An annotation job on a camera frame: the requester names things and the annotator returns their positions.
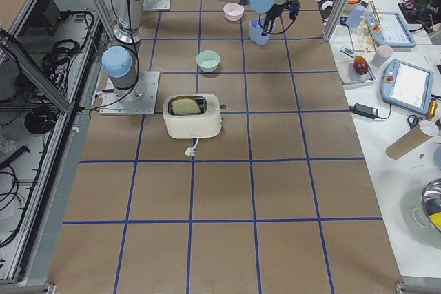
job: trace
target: table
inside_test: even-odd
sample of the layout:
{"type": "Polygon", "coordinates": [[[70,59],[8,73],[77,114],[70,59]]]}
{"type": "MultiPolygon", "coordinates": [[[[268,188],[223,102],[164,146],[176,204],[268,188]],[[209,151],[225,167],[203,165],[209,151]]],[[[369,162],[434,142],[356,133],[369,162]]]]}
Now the table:
{"type": "MultiPolygon", "coordinates": [[[[373,1],[379,12],[400,11],[400,0],[373,1]]],[[[413,36],[417,46],[395,51],[391,59],[400,59],[432,70],[432,93],[440,95],[441,75],[436,65],[441,63],[441,46],[432,45],[424,30],[413,33],[413,36]]],[[[330,45],[339,73],[342,74],[353,63],[353,59],[340,52],[342,46],[351,46],[348,29],[338,26],[330,45]]],[[[373,52],[359,55],[370,62],[373,52]]],[[[381,78],[389,62],[390,60],[379,68],[372,68],[377,78],[381,78]]],[[[363,87],[346,86],[345,94],[350,105],[362,103],[375,107],[381,117],[389,113],[389,105],[381,100],[378,79],[363,87]]],[[[433,162],[433,153],[439,146],[437,143],[441,142],[441,136],[432,138],[399,160],[392,160],[385,153],[391,143],[409,130],[407,116],[410,114],[412,112],[393,106],[387,120],[370,120],[353,114],[353,121],[401,275],[441,278],[441,235],[432,227],[421,227],[412,216],[414,209],[420,206],[423,187],[441,176],[441,171],[433,162]]],[[[433,120],[440,115],[441,111],[438,110],[433,120]]]]}

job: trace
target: cup handle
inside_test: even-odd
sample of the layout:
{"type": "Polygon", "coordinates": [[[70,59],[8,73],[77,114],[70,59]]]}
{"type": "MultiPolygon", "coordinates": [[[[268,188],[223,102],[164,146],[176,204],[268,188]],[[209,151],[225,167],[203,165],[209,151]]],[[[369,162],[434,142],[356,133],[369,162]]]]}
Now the cup handle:
{"type": "Polygon", "coordinates": [[[412,217],[413,220],[415,220],[415,222],[417,222],[418,225],[420,225],[421,227],[424,227],[425,229],[427,229],[429,227],[429,224],[423,224],[421,223],[421,221],[418,220],[421,219],[421,211],[420,211],[420,207],[415,207],[412,210],[412,217]]]}

